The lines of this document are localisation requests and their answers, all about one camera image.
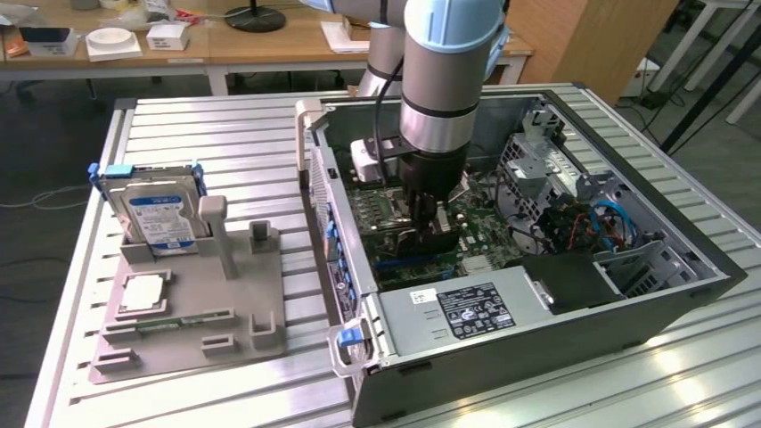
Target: circuit board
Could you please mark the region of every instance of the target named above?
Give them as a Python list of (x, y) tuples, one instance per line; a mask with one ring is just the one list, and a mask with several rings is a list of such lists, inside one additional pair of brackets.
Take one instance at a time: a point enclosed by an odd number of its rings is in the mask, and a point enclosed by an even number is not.
[(457, 197), (449, 203), (448, 222), (459, 227), (457, 248), (435, 256), (399, 259), (393, 253), (399, 234), (412, 228), (401, 187), (349, 191), (365, 253), (384, 291), (499, 270), (524, 257), (476, 180), (452, 194)]

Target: warning label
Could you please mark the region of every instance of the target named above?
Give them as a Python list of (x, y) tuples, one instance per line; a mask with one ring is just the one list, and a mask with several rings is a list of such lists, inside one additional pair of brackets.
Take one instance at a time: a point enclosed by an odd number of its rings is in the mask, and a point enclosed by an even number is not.
[(461, 288), (436, 295), (441, 309), (459, 339), (514, 326), (513, 317), (504, 306), (493, 283)]

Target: blue tab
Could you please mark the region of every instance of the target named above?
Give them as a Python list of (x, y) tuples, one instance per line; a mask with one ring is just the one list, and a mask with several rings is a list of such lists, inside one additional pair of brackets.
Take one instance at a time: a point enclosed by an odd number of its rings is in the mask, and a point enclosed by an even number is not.
[(359, 345), (365, 339), (361, 337), (361, 329), (359, 327), (348, 328), (337, 334), (337, 346), (345, 348), (351, 345)]
[(333, 220), (328, 221), (328, 226), (325, 228), (325, 238), (336, 238), (336, 223)]
[(131, 178), (135, 165), (108, 165), (105, 167), (105, 178)]
[(197, 160), (193, 160), (192, 169), (195, 175), (195, 185), (199, 187), (199, 194), (201, 196), (207, 196), (205, 183), (204, 183), (204, 167), (201, 166)]
[(97, 162), (91, 163), (91, 166), (87, 167), (87, 179), (91, 182), (91, 184), (93, 185), (95, 189), (97, 189), (97, 192), (100, 192), (100, 195), (104, 198), (104, 201), (108, 201), (105, 199), (105, 194), (104, 194), (104, 191), (100, 187), (100, 181), (97, 179), (97, 170), (99, 169), (100, 169), (100, 163), (97, 163)]

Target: aluminum extrusion table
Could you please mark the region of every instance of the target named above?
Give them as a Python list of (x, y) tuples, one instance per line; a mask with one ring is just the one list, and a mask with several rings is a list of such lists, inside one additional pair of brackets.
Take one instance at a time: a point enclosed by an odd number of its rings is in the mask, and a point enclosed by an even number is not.
[[(550, 88), (749, 272), (709, 307), (645, 345), (537, 376), (387, 426), (746, 426), (761, 421), (761, 235), (588, 90)], [(348, 426), (331, 371), (325, 305), (296, 183), (293, 104), (343, 92), (140, 100), (116, 106), (101, 165), (197, 159), (227, 227), (268, 218), (283, 232), (289, 353), (271, 361), (92, 385), (96, 334), (121, 228), (92, 193), (27, 427)], [(589, 169), (601, 159), (566, 145)]]

